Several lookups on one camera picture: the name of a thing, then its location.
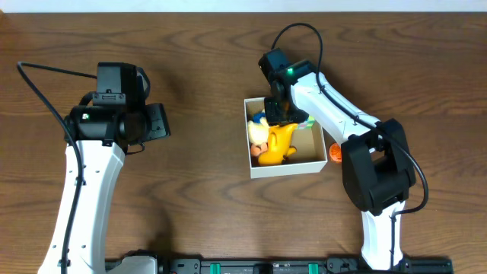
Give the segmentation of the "orange yellow rubber toy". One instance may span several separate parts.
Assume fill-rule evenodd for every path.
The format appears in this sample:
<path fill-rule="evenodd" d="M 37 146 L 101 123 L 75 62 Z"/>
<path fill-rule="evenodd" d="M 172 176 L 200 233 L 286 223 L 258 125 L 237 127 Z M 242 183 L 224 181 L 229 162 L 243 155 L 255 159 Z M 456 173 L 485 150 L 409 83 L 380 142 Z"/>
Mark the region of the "orange yellow rubber toy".
<path fill-rule="evenodd" d="M 282 164 L 297 152 L 296 147 L 291 145 L 292 136 L 297 127 L 297 123 L 290 123 L 286 126 L 272 126 L 269 129 L 268 149 L 258 157 L 260 166 Z"/>

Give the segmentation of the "plush duck toy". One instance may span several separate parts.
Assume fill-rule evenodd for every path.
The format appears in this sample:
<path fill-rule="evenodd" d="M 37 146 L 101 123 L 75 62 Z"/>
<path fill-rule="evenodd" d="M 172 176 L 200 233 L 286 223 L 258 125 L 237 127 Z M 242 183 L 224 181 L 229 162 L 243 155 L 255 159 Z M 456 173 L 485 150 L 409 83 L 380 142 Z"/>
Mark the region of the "plush duck toy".
<path fill-rule="evenodd" d="M 264 110 L 247 122 L 247 134 L 251 156 L 259 157 L 268 150 L 269 124 Z"/>

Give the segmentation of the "colourful puzzle cube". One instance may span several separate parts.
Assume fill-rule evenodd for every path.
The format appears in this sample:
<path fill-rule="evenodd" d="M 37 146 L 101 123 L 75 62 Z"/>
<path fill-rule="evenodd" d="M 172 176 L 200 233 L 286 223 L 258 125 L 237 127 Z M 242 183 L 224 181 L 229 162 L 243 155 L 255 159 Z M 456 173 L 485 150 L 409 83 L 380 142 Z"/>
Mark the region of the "colourful puzzle cube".
<path fill-rule="evenodd" d="M 305 121 L 298 124 L 297 129 L 299 129 L 299 130 L 309 129 L 313 126 L 314 123 L 315 123 L 315 119 L 312 116 L 309 116 Z"/>

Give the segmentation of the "white cardboard box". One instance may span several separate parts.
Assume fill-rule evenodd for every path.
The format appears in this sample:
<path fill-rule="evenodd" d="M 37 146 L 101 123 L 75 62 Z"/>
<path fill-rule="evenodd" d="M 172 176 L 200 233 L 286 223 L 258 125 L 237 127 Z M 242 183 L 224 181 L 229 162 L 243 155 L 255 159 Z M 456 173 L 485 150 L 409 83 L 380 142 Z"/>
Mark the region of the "white cardboard box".
<path fill-rule="evenodd" d="M 250 141 L 252 134 L 249 126 L 247 124 L 245 126 L 251 179 L 319 173 L 328 161 L 323 130 L 316 122 L 312 125 L 299 126 L 294 131 L 291 140 L 291 146 L 296 147 L 297 152 L 291 155 L 284 164 L 271 166 L 260 166 L 257 157 L 252 156 L 253 143 Z"/>

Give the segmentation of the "orange round spinner toy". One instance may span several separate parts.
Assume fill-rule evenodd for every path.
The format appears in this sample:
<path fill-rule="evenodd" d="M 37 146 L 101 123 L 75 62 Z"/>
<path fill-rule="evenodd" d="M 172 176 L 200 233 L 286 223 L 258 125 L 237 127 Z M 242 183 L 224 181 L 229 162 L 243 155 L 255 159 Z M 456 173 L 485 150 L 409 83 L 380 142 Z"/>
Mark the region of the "orange round spinner toy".
<path fill-rule="evenodd" d="M 338 143 L 335 142 L 329 147 L 329 157 L 333 162 L 342 162 L 342 150 Z"/>

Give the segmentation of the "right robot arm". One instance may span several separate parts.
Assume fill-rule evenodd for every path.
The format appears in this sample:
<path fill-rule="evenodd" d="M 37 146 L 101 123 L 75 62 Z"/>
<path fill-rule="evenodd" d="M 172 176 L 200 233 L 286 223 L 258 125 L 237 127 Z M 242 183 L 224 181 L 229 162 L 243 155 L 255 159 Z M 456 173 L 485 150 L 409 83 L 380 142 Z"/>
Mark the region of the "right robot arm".
<path fill-rule="evenodd" d="M 417 166 L 401 124 L 358 109 L 308 60 L 292 64 L 261 58 L 259 68 L 272 90 L 266 100 L 271 125 L 284 127 L 312 116 L 336 141 L 343 186 L 362 213 L 361 256 L 370 269 L 395 269 L 403 258 L 400 217 L 407 212 Z"/>

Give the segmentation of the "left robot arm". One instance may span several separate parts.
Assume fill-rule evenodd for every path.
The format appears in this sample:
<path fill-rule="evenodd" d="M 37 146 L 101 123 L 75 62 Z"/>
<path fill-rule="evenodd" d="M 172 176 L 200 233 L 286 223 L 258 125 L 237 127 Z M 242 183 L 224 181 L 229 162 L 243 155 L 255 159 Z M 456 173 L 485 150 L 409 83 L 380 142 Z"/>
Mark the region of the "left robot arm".
<path fill-rule="evenodd" d="M 156 273 L 158 258 L 136 251 L 118 263 L 105 258 L 110 206 L 127 148 L 169 136 L 162 104 L 138 110 L 74 107 L 66 117 L 75 132 L 67 145 L 65 184 L 53 238 L 41 273 Z"/>

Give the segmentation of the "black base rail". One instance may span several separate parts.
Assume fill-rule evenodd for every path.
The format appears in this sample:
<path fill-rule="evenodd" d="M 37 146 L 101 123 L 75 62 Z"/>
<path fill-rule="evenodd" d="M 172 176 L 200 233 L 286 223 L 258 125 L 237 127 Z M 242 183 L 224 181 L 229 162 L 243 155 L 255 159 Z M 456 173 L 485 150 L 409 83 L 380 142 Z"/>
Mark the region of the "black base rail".
<path fill-rule="evenodd" d="M 169 274 L 333 274 L 376 273 L 359 256 L 338 255 L 309 260 L 204 260 L 203 258 L 164 258 L 146 250 L 131 251 L 118 260 L 106 260 L 105 270 L 119 270 L 128 258 L 149 256 L 156 273 Z M 454 274 L 451 260 L 441 257 L 404 257 L 391 273 Z"/>

